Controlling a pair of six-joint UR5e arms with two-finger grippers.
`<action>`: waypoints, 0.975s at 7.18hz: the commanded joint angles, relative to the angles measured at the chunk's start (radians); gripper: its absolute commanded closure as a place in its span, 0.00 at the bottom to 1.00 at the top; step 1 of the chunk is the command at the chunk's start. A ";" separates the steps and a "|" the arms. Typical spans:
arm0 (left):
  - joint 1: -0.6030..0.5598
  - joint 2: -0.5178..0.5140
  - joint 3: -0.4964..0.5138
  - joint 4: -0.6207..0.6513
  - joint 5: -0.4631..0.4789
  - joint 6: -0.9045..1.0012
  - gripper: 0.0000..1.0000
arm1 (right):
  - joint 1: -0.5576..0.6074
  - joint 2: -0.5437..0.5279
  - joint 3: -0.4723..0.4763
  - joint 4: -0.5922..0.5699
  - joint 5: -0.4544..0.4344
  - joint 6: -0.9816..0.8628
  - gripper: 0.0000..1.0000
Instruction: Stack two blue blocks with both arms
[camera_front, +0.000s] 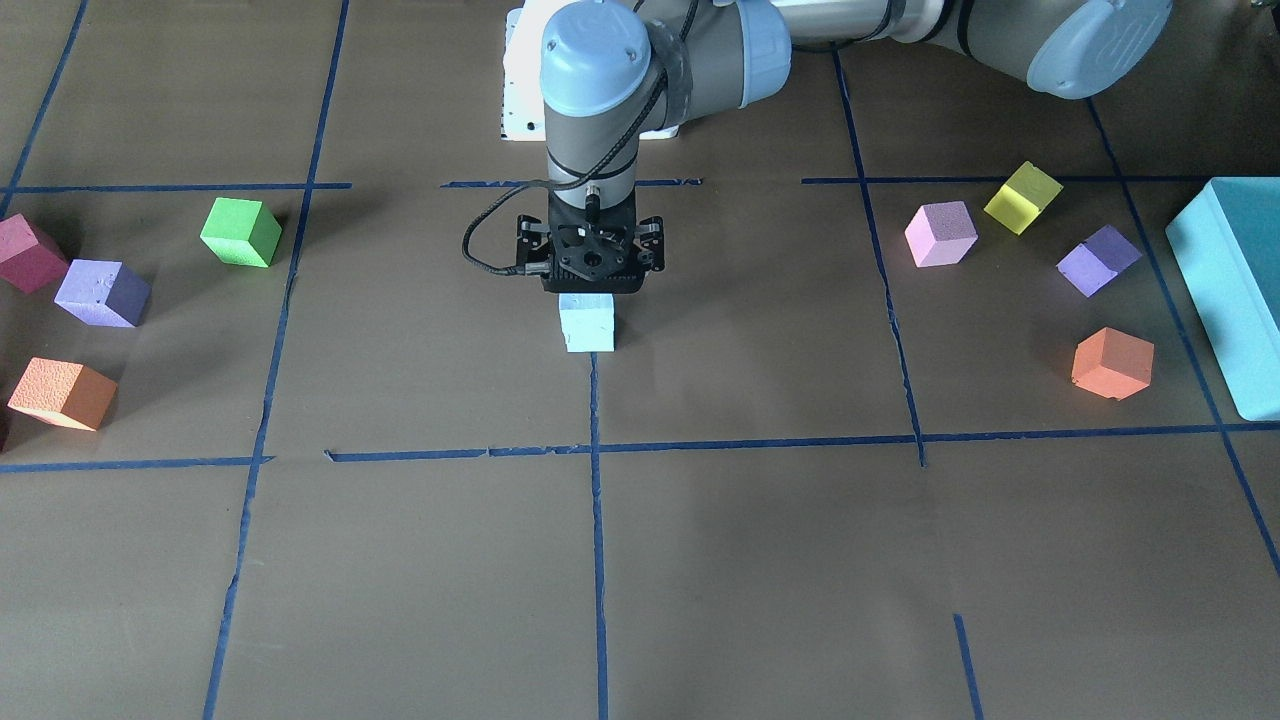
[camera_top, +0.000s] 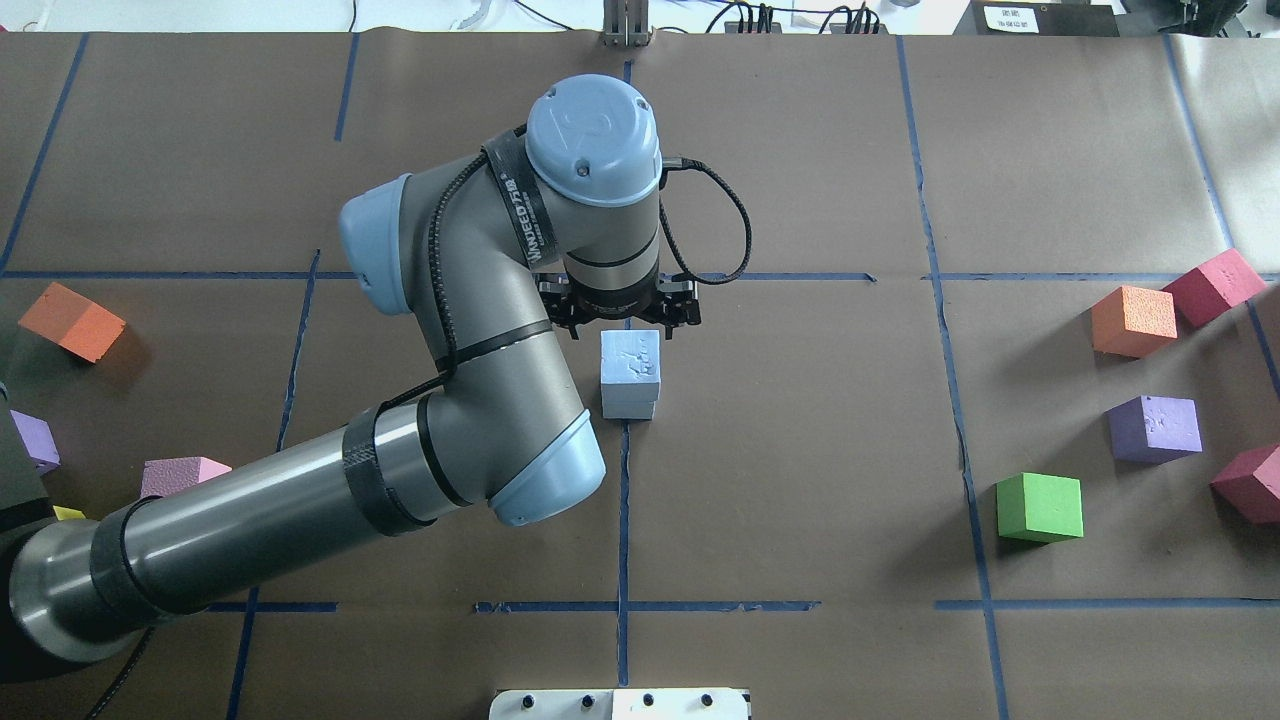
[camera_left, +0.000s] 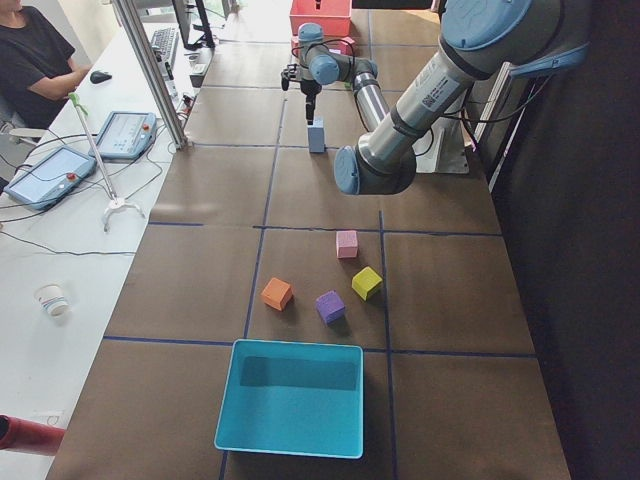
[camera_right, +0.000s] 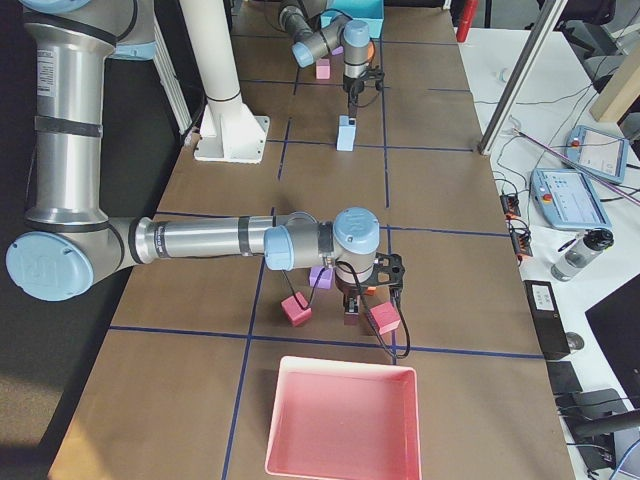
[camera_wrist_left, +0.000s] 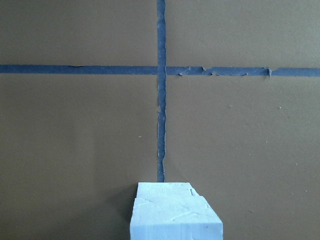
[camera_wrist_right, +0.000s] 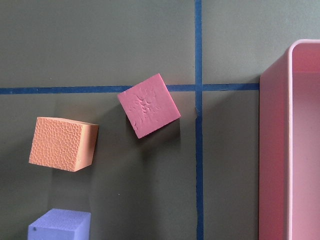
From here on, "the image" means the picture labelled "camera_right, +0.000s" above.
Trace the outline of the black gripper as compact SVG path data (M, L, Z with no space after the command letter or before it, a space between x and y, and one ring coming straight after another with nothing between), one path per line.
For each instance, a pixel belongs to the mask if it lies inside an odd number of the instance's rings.
M355 326L359 322L359 295L354 290L349 290L343 294L344 324Z
M348 117L355 119L358 110L358 97L361 93L361 81L359 79L346 77L345 92L347 94Z

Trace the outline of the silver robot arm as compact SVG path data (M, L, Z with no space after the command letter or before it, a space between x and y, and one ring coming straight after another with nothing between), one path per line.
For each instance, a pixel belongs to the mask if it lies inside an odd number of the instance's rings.
M350 119L359 109L359 96L367 81L380 79L380 70L371 67L369 26L362 20L338 11L329 24L313 29L311 20L329 10L328 1L281 1L278 23L293 40L292 53L300 68L343 48L343 90L347 94Z
M112 218L99 206L104 67L108 57L155 54L154 1L20 1L37 44L36 195L25 214L35 230L6 253L13 282L45 301L63 301L127 267L159 259L263 255L271 270L324 267L335 271L345 313L365 286L381 285L379 223L352 207L318 222L304 212L184 222ZM243 102L223 1L179 1L204 86L198 160L259 163L269 118ZM345 80L369 73L368 25L344 16L310 33L306 19L326 2L285 1L287 33L300 66L338 45Z

